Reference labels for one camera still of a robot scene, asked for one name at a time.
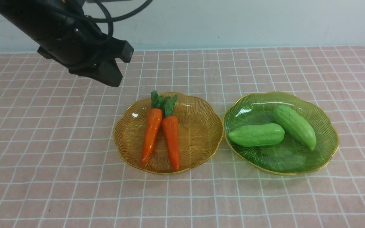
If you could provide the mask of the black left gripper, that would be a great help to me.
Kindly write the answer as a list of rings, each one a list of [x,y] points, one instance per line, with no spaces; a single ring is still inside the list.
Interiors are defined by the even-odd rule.
[[[119,87],[123,74],[116,58],[129,63],[134,49],[129,42],[113,38],[113,23],[108,32],[96,23],[77,19],[33,19],[30,36],[39,44],[38,53],[53,59],[69,71],[110,87]]]

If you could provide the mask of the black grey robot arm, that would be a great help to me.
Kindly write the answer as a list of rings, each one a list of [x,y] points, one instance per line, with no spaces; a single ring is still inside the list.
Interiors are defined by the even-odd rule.
[[[70,0],[0,0],[0,15],[38,45],[37,52],[68,69],[110,87],[119,87],[123,74],[116,58],[131,61],[134,49],[125,40],[101,31],[82,10],[83,2]]]

